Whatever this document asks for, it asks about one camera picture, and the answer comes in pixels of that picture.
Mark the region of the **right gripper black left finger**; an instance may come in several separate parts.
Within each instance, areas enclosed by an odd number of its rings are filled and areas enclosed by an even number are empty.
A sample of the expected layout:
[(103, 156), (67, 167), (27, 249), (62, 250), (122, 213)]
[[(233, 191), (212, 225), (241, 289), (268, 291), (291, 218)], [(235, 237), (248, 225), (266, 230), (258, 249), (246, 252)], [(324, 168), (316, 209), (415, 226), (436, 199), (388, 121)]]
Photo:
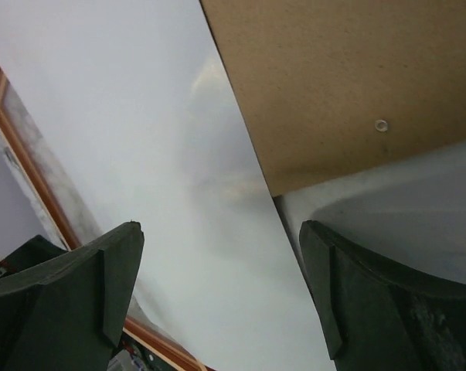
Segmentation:
[(0, 370), (106, 370), (144, 247), (138, 222), (0, 278)]

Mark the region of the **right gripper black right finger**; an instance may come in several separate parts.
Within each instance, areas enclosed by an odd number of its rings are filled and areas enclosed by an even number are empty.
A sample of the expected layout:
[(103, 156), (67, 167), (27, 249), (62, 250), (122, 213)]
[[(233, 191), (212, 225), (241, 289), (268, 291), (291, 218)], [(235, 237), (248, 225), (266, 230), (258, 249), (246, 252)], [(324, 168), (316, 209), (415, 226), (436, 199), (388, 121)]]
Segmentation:
[(301, 256), (339, 370), (466, 370), (466, 284), (415, 270), (312, 220)]

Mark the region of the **orange wooden picture frame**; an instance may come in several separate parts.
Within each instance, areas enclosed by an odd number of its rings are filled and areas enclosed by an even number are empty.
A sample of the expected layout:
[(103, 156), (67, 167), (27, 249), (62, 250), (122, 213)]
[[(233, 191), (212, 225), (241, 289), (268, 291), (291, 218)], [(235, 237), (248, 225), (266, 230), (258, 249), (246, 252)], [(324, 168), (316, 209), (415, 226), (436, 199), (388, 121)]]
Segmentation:
[[(100, 235), (94, 218), (1, 67), (0, 150), (53, 243), (73, 250)], [(124, 332), (176, 370), (205, 369), (200, 361), (146, 318), (135, 298), (129, 306)]]

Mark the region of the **landscape photo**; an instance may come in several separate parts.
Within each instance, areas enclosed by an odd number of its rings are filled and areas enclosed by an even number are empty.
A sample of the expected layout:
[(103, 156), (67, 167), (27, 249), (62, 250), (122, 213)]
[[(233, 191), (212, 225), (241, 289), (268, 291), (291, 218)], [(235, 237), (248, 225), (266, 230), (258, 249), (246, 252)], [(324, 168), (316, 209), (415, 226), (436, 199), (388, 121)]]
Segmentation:
[(0, 67), (102, 230), (141, 224), (135, 296), (217, 370), (332, 370), (197, 1), (0, 1)]

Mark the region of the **brown fibreboard backing board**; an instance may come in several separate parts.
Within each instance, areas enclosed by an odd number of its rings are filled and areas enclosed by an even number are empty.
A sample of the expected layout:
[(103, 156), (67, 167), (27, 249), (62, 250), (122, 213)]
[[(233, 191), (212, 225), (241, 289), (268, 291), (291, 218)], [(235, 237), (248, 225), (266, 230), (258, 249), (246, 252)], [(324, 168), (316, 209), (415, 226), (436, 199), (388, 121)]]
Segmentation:
[(466, 141), (466, 1), (204, 1), (270, 193)]

